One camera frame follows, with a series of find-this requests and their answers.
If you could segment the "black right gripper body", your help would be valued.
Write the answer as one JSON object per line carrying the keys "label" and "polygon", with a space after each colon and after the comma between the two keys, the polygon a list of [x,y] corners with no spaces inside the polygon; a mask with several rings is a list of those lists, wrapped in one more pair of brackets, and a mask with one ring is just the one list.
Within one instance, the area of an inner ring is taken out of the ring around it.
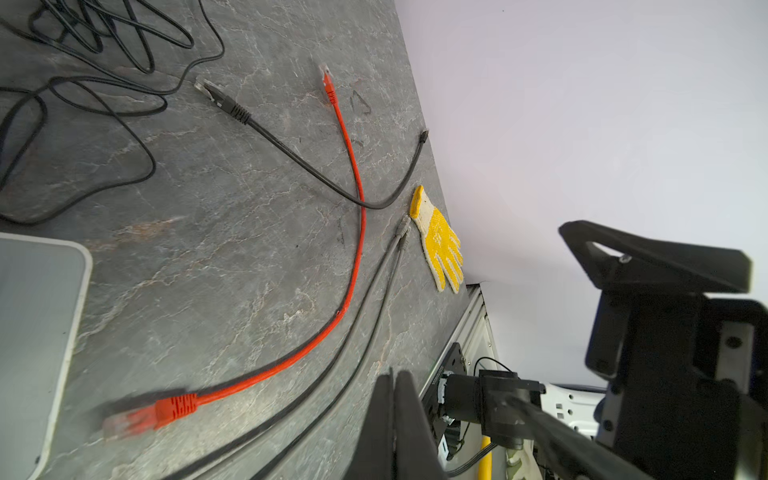
{"label": "black right gripper body", "polygon": [[585,364],[607,381],[596,441],[654,479],[767,476],[767,309],[602,293]]}

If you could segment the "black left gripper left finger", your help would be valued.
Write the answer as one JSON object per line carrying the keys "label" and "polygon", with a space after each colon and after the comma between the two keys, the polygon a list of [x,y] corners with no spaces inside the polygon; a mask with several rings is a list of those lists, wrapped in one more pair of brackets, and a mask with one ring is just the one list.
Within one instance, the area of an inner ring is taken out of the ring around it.
{"label": "black left gripper left finger", "polygon": [[387,480],[394,475],[395,399],[392,374],[377,378],[344,479]]}

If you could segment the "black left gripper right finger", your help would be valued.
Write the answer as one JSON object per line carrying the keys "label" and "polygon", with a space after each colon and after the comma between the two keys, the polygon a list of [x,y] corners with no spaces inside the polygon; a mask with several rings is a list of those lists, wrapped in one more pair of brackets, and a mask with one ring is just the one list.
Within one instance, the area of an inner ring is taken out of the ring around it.
{"label": "black left gripper right finger", "polygon": [[446,479],[413,375],[409,371],[397,374],[394,400],[396,478]]}

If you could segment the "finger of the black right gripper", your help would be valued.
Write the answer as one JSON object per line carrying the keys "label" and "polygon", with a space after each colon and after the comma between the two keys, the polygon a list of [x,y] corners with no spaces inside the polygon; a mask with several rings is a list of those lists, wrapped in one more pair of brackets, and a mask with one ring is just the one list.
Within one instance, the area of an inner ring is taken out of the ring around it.
{"label": "finger of the black right gripper", "polygon": [[586,220],[558,232],[592,284],[630,293],[746,294],[752,261],[740,250],[653,240]]}
{"label": "finger of the black right gripper", "polygon": [[576,433],[531,403],[507,395],[503,405],[522,421],[524,430],[538,445],[548,466],[561,479],[651,479],[634,465]]}

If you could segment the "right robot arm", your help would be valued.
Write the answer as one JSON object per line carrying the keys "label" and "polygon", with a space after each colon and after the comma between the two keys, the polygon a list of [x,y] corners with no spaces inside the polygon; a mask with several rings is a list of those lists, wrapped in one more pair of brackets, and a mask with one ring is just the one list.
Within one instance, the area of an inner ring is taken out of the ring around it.
{"label": "right robot arm", "polygon": [[607,389],[594,438],[521,397],[515,373],[449,374],[441,412],[510,446],[530,438],[563,479],[763,479],[767,310],[735,249],[653,240],[586,220],[559,229],[600,291],[586,367]]}

